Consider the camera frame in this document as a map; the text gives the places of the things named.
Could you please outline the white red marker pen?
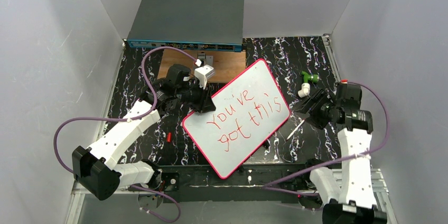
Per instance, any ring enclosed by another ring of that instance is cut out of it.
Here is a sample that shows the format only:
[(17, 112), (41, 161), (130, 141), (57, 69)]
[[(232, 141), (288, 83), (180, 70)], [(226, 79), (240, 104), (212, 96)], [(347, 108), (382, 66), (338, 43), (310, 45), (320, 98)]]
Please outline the white red marker pen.
[(286, 138), (286, 140), (288, 141), (289, 139), (291, 139), (294, 134), (303, 126), (303, 124), (305, 123), (305, 119), (302, 120), (292, 131), (291, 133), (288, 135), (288, 137)]

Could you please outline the pink framed whiteboard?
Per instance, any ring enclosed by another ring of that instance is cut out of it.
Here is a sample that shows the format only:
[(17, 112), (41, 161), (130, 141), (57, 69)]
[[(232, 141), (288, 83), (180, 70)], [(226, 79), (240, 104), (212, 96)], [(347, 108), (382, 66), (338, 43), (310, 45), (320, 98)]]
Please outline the pink framed whiteboard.
[(291, 115), (264, 59), (216, 92), (212, 101), (215, 111), (191, 112), (182, 127), (221, 179), (227, 179)]

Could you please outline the red marker cap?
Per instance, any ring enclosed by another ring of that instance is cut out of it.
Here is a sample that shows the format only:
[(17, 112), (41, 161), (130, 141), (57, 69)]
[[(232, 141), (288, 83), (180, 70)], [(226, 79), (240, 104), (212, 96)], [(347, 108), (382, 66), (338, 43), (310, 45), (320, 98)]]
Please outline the red marker cap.
[(167, 137), (166, 137), (166, 141), (167, 141), (168, 143), (171, 142), (171, 137), (172, 137), (172, 133), (169, 132), (169, 133), (167, 134)]

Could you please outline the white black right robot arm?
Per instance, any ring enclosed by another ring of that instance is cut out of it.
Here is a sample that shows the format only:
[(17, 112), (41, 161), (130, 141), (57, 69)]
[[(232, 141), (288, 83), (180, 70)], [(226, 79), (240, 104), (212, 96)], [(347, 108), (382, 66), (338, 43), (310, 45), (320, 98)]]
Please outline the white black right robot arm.
[(300, 107), (306, 122), (323, 129), (328, 123), (341, 126), (337, 137), (341, 147), (342, 181), (333, 171), (315, 163), (309, 172), (322, 200), (323, 223), (387, 223), (387, 214), (378, 208), (371, 181), (370, 146), (373, 118), (361, 109), (362, 89), (355, 83), (340, 82), (334, 94), (315, 92)]

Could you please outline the white plastic elbow fitting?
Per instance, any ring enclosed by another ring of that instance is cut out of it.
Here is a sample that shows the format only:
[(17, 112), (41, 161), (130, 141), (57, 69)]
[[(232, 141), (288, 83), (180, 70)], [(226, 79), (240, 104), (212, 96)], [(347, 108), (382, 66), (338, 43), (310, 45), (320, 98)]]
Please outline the white plastic elbow fitting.
[(309, 96), (311, 93), (311, 85), (309, 83), (301, 84), (301, 89), (297, 92), (297, 95), (300, 98), (304, 98)]

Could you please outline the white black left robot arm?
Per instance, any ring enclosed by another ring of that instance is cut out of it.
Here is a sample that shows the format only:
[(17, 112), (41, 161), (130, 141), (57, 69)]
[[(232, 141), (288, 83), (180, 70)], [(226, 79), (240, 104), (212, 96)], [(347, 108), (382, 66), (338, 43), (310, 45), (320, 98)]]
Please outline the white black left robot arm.
[(122, 187), (146, 184), (158, 188), (162, 183), (162, 170), (149, 160), (120, 164), (124, 152), (162, 116), (179, 104), (188, 105), (199, 113), (216, 109), (210, 93), (208, 80), (215, 70), (204, 65), (191, 71), (174, 64), (166, 77), (155, 80), (140, 95), (126, 114), (103, 137), (87, 148), (77, 147), (72, 153), (74, 178), (97, 199), (105, 200)]

